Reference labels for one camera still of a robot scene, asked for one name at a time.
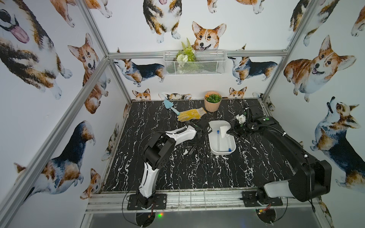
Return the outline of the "white rectangular tray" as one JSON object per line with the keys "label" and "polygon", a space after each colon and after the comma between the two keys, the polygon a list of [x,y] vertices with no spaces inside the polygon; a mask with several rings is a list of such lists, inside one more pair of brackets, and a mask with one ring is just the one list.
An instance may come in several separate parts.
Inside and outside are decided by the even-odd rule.
{"label": "white rectangular tray", "polygon": [[212,132],[208,134],[211,153],[218,156],[230,155],[236,150],[235,138],[227,132],[231,125],[227,121],[210,121]]}

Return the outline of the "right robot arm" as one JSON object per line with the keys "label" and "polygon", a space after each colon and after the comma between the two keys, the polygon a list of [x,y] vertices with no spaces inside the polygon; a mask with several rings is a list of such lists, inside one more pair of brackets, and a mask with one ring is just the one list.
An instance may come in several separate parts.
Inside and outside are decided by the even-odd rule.
{"label": "right robot arm", "polygon": [[287,134],[272,116],[259,115],[256,108],[246,107],[237,115],[233,127],[226,131],[236,139],[259,133],[289,162],[293,176],[287,180],[272,181],[260,186],[257,199],[293,198],[300,202],[328,194],[331,188],[332,167],[325,160],[310,155],[303,146]]}

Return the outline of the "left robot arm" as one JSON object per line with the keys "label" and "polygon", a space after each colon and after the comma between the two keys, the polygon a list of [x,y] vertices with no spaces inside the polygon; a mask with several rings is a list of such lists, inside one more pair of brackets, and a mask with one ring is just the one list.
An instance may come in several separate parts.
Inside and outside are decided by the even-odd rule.
{"label": "left robot arm", "polygon": [[141,184],[128,199],[127,210],[165,210],[167,195],[156,192],[160,170],[168,163],[175,147],[189,141],[193,148],[202,147],[212,131],[205,119],[189,121],[182,128],[155,133],[143,149],[144,172]]}

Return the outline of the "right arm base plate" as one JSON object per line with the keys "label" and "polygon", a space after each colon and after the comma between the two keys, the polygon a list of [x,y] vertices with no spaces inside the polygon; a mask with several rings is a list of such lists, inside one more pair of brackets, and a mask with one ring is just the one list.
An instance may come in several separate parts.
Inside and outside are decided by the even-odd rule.
{"label": "right arm base plate", "polygon": [[245,207],[282,206],[281,198],[270,198],[263,190],[243,191],[240,198]]}

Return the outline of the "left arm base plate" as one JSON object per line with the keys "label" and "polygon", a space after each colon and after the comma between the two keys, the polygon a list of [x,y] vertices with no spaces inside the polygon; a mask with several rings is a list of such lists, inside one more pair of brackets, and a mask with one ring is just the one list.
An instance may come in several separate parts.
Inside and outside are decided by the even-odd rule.
{"label": "left arm base plate", "polygon": [[141,194],[131,194],[128,199],[127,210],[165,210],[166,203],[167,194],[154,194],[149,198],[145,198]]}

